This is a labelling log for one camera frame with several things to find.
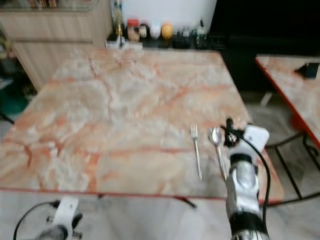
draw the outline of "silver spoon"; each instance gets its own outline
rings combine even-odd
[[[226,175],[226,166],[225,163],[222,161],[221,157],[221,149],[220,144],[222,142],[222,136],[220,132],[219,127],[213,127],[209,129],[209,140],[210,142],[215,146],[216,154],[218,156],[218,162],[220,166],[221,175],[223,177],[223,180],[226,181],[227,175]]]

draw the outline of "marble tabletop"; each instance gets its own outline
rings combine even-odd
[[[0,146],[0,188],[224,198],[208,128],[251,119],[218,52],[83,49]],[[198,125],[203,182],[190,125]],[[284,196],[271,169],[270,200]],[[258,160],[260,199],[266,172]]]
[[[320,71],[311,80],[294,72],[306,63],[319,63],[320,57],[258,55],[255,60],[320,147]]]

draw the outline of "tiled floor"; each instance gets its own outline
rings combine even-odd
[[[282,140],[295,131],[288,124],[291,113],[277,97],[267,107],[244,96],[255,124],[271,132],[270,142]],[[0,123],[0,136],[4,128]],[[281,149],[292,174],[304,194],[320,190],[320,172],[302,147],[301,139]],[[290,181],[274,152],[273,165],[281,179],[287,198],[295,197]],[[22,214],[34,204],[61,198],[61,195],[0,192],[0,240],[12,239],[14,227]],[[79,209],[84,214],[77,230],[83,240],[229,240],[230,228],[223,201],[192,201],[192,209],[183,202],[163,198],[126,198],[80,196]],[[22,224],[19,239],[32,239],[45,226],[54,211],[43,207]],[[273,240],[320,239],[320,199],[270,208],[268,230]]]

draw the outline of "white wall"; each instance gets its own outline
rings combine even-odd
[[[196,27],[202,18],[210,28],[217,0],[122,0],[123,18],[138,18],[140,21],[170,22],[177,27]]]

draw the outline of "fork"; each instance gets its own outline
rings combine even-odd
[[[198,171],[198,177],[200,180],[202,180],[202,173],[201,173],[201,168],[200,168],[200,158],[199,158],[199,149],[198,149],[198,128],[197,124],[192,124],[190,127],[190,133],[191,137],[194,143],[194,148],[195,148],[195,157],[196,157],[196,168]]]

